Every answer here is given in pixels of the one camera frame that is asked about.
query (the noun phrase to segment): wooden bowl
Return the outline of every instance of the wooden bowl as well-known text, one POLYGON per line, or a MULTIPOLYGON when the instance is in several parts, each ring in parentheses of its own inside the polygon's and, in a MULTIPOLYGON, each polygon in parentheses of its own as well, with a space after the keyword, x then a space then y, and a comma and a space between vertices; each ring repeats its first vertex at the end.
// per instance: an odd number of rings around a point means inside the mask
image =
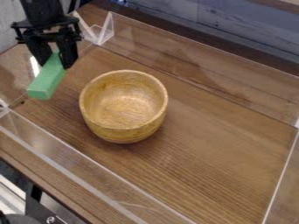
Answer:
POLYGON ((169 94, 150 74, 120 70, 102 74, 84 87, 79 107, 94 133, 131 144, 150 137, 165 120, 169 94))

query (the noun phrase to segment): green block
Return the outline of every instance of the green block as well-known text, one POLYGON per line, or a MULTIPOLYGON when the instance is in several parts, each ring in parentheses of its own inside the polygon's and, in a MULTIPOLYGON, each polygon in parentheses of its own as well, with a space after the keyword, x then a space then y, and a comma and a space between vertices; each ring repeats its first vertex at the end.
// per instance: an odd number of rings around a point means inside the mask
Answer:
POLYGON ((42 71, 32 81, 32 84, 27 88, 30 97, 39 100, 51 99, 64 74, 66 69, 62 65, 60 56, 55 52, 42 67, 42 71))

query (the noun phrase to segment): gray wall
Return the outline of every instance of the gray wall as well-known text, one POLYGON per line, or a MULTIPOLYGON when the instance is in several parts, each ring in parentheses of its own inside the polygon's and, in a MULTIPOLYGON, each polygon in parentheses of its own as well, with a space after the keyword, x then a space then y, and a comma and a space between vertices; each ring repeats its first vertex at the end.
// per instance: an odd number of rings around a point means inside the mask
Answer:
MULTIPOLYGON (((71 0, 62 0, 64 11, 68 10, 71 0)), ((0 6, 0 53, 16 44, 15 31, 11 23, 24 19, 20 0, 2 0, 0 6)))
POLYGON ((294 60, 294 54, 299 55, 299 15, 290 12, 247 0, 129 2, 141 11, 283 58, 294 60))

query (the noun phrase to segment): bowl rim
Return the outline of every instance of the bowl rim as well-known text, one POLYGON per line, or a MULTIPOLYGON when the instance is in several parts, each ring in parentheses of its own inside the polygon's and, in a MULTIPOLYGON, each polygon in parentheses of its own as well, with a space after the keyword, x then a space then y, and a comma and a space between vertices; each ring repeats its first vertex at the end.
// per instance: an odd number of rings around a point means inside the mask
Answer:
POLYGON ((127 69, 125 69, 125 70, 116 70, 116 71, 111 71, 111 72, 103 73, 94 80, 91 80, 91 82, 83 88, 83 90, 80 92, 80 95, 79 95, 79 108, 80 108, 80 112, 83 114, 83 117, 84 118, 88 118, 88 121, 94 125, 99 126, 100 128, 108 129, 108 130, 137 130, 137 129, 141 129, 142 127, 145 127, 146 125, 149 125, 150 123, 153 123, 163 115, 163 113, 165 113, 165 111, 167 109, 167 105, 169 105, 169 93, 167 93, 165 84, 151 74, 145 73, 145 72, 141 72, 141 71, 137 71, 137 70, 127 70, 127 69), (87 109, 84 107, 84 95, 86 95, 90 87, 94 85, 94 83, 96 81, 99 81, 100 79, 103 79, 106 76, 110 76, 111 74, 116 74, 116 73, 137 73, 137 74, 142 74, 147 78, 153 79, 157 82, 157 84, 161 87, 161 89, 163 90, 163 106, 161 107, 158 113, 154 115, 153 119, 149 120, 142 125, 137 125, 137 126, 134 126, 131 128, 123 128, 123 129, 112 128, 112 127, 108 127, 108 125, 106 125, 106 124, 103 124, 100 122, 95 122, 95 120, 92 119, 92 117, 90 117, 90 114, 87 112, 87 109))

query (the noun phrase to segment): green object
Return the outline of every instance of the green object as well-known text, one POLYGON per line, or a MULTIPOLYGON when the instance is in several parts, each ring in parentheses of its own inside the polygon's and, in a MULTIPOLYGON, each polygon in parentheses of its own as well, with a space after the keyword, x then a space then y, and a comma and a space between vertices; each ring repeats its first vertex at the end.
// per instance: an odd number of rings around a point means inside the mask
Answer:
POLYGON ((27 88, 27 93, 31 98, 48 100, 62 82, 66 74, 66 69, 62 65, 59 54, 55 52, 47 60, 42 71, 27 88))

